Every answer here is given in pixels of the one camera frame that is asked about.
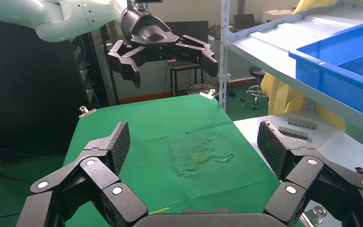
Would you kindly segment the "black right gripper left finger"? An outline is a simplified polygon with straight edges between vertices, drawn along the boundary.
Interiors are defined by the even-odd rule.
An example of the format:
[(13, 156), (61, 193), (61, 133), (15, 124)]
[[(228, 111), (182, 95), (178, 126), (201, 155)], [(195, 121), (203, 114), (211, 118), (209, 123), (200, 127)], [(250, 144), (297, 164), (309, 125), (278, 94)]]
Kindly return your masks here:
[(63, 227), (90, 202), (112, 227), (131, 227), (147, 205), (121, 182), (130, 131), (121, 121), (107, 137), (87, 143), (71, 163), (34, 182), (17, 221), (19, 227)]

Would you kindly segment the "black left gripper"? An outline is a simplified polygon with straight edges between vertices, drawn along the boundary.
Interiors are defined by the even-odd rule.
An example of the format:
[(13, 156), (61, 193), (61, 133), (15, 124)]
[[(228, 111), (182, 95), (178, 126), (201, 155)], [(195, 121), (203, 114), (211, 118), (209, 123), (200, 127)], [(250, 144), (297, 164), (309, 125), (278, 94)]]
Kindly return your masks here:
[(141, 87), (139, 67), (147, 61), (177, 59), (200, 66), (214, 78), (218, 74), (218, 61), (211, 45), (188, 35), (174, 35), (162, 20), (146, 10), (137, 8), (125, 11), (121, 30), (129, 44), (118, 40), (108, 52), (112, 71), (124, 80)]

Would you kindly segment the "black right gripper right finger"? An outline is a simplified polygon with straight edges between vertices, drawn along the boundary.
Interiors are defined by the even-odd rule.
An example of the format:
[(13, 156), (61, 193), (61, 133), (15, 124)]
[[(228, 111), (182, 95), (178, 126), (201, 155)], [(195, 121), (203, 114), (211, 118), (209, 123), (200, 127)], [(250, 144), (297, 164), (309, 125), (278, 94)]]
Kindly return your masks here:
[(307, 141), (283, 135), (269, 121), (259, 124), (257, 145), (281, 181), (266, 214), (292, 227), (314, 201), (342, 226), (363, 227), (363, 175), (328, 160)]

